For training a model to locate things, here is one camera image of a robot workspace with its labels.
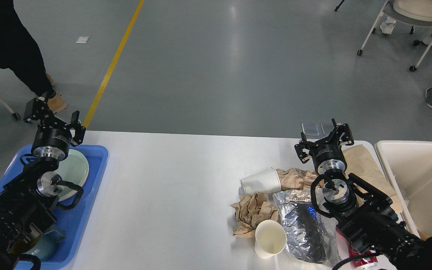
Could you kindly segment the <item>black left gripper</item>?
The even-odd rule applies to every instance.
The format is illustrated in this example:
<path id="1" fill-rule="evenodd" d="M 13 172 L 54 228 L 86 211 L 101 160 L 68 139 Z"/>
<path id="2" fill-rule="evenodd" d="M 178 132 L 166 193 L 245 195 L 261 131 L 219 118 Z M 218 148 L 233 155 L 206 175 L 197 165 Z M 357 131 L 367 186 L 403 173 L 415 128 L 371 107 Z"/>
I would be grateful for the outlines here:
<path id="1" fill-rule="evenodd" d="M 34 157 L 50 157 L 58 161 L 67 158 L 70 145 L 77 147 L 83 143 L 86 127 L 79 120 L 80 111 L 72 113 L 69 124 L 61 128 L 61 119 L 49 108 L 43 98 L 34 98 L 26 103 L 23 121 L 36 124 L 38 129 L 31 154 Z"/>

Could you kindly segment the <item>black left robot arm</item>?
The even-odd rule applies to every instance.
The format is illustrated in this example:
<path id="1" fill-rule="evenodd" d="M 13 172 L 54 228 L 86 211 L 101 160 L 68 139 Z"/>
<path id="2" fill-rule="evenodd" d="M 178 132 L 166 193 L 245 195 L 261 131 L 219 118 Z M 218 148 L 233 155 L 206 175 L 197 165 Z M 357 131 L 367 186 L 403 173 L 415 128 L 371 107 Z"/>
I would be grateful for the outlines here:
<path id="1" fill-rule="evenodd" d="M 65 181 L 57 170 L 69 155 L 70 146 L 82 144 L 86 127 L 74 111 L 69 123 L 56 117 L 47 97 L 34 98 L 26 104 L 24 121 L 38 121 L 31 152 L 19 161 L 22 172 L 4 185 L 0 192 L 0 270 L 13 270 L 20 261 L 41 268 L 41 260 L 27 253 L 10 253 L 18 242 L 29 243 L 41 236 L 56 222 L 55 208 L 74 209 L 84 190 Z"/>

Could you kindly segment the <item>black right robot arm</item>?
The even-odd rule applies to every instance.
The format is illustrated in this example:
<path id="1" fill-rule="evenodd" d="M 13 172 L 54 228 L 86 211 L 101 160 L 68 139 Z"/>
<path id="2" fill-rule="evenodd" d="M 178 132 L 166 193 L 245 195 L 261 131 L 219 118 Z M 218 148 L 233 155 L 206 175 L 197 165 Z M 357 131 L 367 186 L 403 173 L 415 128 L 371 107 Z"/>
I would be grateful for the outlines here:
<path id="1" fill-rule="evenodd" d="M 432 237 L 422 240 L 398 222 L 393 201 L 359 176 L 346 174 L 342 147 L 354 144 L 348 124 L 332 120 L 328 136 L 309 141 L 304 132 L 295 152 L 305 164 L 312 160 L 317 178 L 310 186 L 310 198 L 320 215 L 337 220 L 337 229 L 360 253 L 384 255 L 398 270 L 432 270 Z"/>

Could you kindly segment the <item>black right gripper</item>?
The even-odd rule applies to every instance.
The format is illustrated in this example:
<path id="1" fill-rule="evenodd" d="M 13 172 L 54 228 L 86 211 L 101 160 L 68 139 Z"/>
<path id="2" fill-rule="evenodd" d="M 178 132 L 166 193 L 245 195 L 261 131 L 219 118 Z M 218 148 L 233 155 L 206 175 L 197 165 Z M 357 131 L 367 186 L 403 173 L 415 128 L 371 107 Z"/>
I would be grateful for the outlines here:
<path id="1" fill-rule="evenodd" d="M 343 155 L 341 146 L 353 146 L 355 144 L 353 133 L 347 123 L 337 123 L 331 120 L 333 129 L 325 138 L 325 145 L 316 144 L 307 140 L 304 132 L 301 132 L 301 139 L 294 146 L 295 152 L 302 164 L 312 159 L 314 170 L 318 176 L 335 170 L 344 174 L 347 169 L 347 162 Z"/>

